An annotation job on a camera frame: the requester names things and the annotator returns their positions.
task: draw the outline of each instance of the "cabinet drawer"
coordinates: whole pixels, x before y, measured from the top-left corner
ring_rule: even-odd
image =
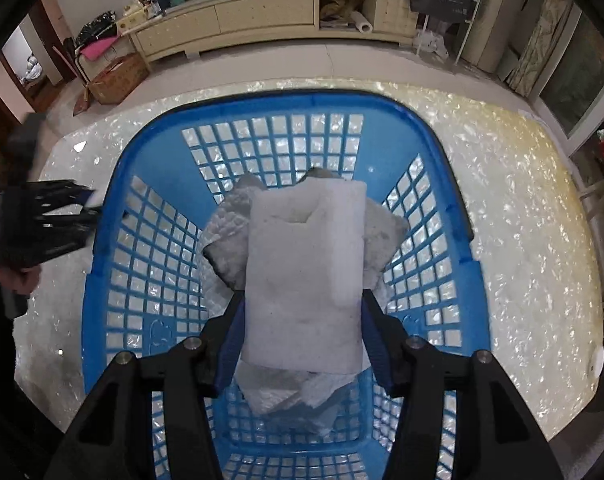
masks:
[[[150,56],[167,48],[220,33],[214,7],[186,12],[137,33],[144,54]]]
[[[237,0],[215,6],[220,31],[312,25],[314,0]]]
[[[418,13],[411,10],[409,0],[366,0],[363,13],[375,32],[415,36]]]

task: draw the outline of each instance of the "patterned curtain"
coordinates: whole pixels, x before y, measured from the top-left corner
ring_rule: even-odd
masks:
[[[528,97],[538,80],[549,54],[562,33],[572,0],[544,0],[538,20],[520,62],[506,83],[518,94]]]

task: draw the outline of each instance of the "folded white towel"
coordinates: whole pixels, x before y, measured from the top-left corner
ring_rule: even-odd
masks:
[[[249,364],[332,374],[362,370],[366,184],[310,178],[258,193],[246,268]]]

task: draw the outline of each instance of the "laundry basket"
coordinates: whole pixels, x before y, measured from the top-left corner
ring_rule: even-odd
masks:
[[[175,108],[124,150],[86,279],[86,390],[123,349],[156,354],[199,334],[207,310],[193,257],[197,239],[243,173],[282,187],[313,166],[366,182],[369,197],[409,221],[410,234],[384,272],[394,293],[385,311],[444,351],[470,355],[489,348],[472,231],[431,129],[413,111],[376,94],[269,92]],[[364,480],[382,476],[401,399],[386,396],[367,370],[349,386],[324,436],[275,431],[251,413],[234,381],[206,406],[227,480]],[[437,470],[442,480],[451,474],[455,413],[450,392]],[[153,431],[157,478],[169,478],[160,393],[153,396]]]

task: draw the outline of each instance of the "brown box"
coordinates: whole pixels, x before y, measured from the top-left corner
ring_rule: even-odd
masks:
[[[98,103],[118,105],[148,76],[142,56],[134,52],[118,57],[88,83]]]

